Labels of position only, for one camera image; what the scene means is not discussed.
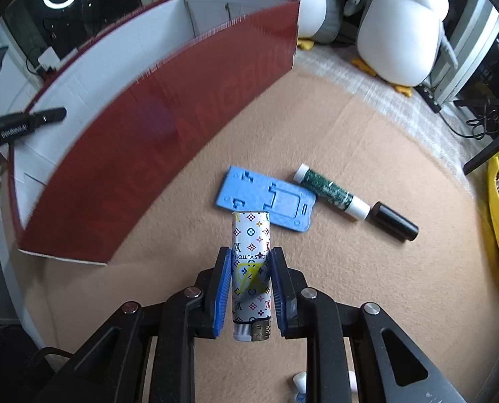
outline marker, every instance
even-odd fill
[[[269,213],[233,212],[232,237],[234,339],[267,340],[272,316]]]
[[[316,195],[326,199],[356,220],[363,221],[369,215],[371,207],[367,203],[314,172],[306,164],[300,165],[294,175],[294,181],[315,192]]]

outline screw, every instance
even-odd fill
[[[365,309],[365,312],[371,315],[378,315],[380,313],[380,306],[376,303],[365,303],[363,305],[363,309]]]
[[[201,295],[201,290],[196,286],[190,286],[184,289],[184,295],[188,298],[197,298]]]
[[[303,288],[301,291],[301,295],[305,298],[313,299],[317,297],[317,290],[314,288]]]
[[[139,309],[139,304],[135,301],[127,301],[121,307],[125,314],[133,314],[137,309]]]

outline black marker cap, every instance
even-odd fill
[[[414,240],[419,233],[419,228],[414,223],[380,201],[372,207],[369,218],[383,230],[402,240]]]

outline gray plaid fabric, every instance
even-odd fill
[[[464,176],[462,166],[487,146],[492,138],[485,136],[476,141],[454,135],[417,92],[412,98],[399,94],[383,80],[371,77],[350,64],[355,57],[358,57],[355,47],[315,45],[310,51],[298,49],[294,63],[360,96],[425,146],[472,196],[486,200],[486,166],[478,168],[468,177]],[[444,106],[442,112],[455,130],[471,134],[471,128],[464,124],[466,116],[462,111],[449,104]]]

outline beige tablecloth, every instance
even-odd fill
[[[164,301],[212,266],[231,240],[231,215],[214,205],[230,165],[290,180],[301,162],[370,204],[388,204],[420,233],[403,244],[317,202],[309,231],[274,227],[273,246],[283,247],[289,266],[303,271],[309,285],[337,301],[379,303],[472,400],[499,355],[499,257],[486,208],[387,118],[300,70],[205,146],[108,266],[12,251],[27,309],[46,344],[74,351],[124,301]],[[12,243],[4,193],[1,210]],[[227,316],[218,340],[196,341],[197,401],[286,401],[288,379],[304,369],[303,341],[281,339],[274,325],[266,342],[237,343]]]

